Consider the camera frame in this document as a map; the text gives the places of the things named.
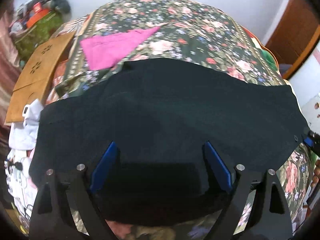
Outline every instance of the black cloth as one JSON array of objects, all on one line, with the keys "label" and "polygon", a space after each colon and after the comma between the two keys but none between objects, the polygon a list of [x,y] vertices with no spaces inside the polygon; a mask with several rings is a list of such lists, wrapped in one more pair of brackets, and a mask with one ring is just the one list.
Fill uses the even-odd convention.
[{"label": "black cloth", "polygon": [[174,59],[130,61],[83,95],[44,108],[29,173],[39,186],[46,170],[84,163],[90,176],[114,141],[120,153],[95,195],[100,211],[108,220],[165,225],[227,199],[205,165],[206,141],[264,172],[288,159],[306,127],[290,86],[248,84]]}]

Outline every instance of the brown door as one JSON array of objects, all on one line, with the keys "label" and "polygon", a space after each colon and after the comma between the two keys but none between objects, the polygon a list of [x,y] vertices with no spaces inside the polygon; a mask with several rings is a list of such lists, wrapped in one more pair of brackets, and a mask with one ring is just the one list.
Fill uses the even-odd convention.
[{"label": "brown door", "polygon": [[293,65],[308,47],[318,25],[318,19],[305,0],[289,0],[266,48],[272,51],[279,64]]}]

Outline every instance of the metal pin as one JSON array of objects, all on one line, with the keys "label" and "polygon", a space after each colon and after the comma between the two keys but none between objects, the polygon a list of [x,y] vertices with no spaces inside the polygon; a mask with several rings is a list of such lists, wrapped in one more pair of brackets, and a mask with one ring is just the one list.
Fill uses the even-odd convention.
[{"label": "metal pin", "polygon": [[52,175],[53,174],[53,169],[48,169],[46,173],[47,173],[47,175]]},{"label": "metal pin", "polygon": [[236,168],[237,168],[237,170],[239,170],[239,171],[243,171],[243,170],[244,170],[244,166],[243,166],[242,164],[238,164],[238,165],[236,166]]},{"label": "metal pin", "polygon": [[276,174],[275,170],[273,170],[273,169],[269,169],[269,170],[268,170],[268,173],[269,173],[270,175],[275,175],[275,174]]},{"label": "metal pin", "polygon": [[77,170],[78,170],[78,171],[82,171],[82,170],[84,170],[84,168],[85,168],[85,165],[84,165],[84,164],[78,164],[78,165],[77,165]]}]

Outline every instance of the pink cloth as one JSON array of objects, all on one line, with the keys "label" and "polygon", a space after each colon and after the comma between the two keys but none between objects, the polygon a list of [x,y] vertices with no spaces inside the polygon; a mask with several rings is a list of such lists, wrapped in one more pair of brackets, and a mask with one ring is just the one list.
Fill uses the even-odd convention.
[{"label": "pink cloth", "polygon": [[111,68],[132,52],[139,44],[159,30],[132,30],[108,36],[93,36],[80,42],[90,70]]}]

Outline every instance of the cardboard box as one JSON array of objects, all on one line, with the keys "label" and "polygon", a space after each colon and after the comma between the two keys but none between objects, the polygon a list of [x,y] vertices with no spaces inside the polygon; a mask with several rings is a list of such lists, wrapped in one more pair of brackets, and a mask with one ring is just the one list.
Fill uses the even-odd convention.
[{"label": "cardboard box", "polygon": [[22,122],[25,105],[31,104],[36,98],[45,103],[55,67],[58,62],[68,58],[68,52],[63,52],[74,34],[61,35],[36,48],[14,86],[5,124]]}]

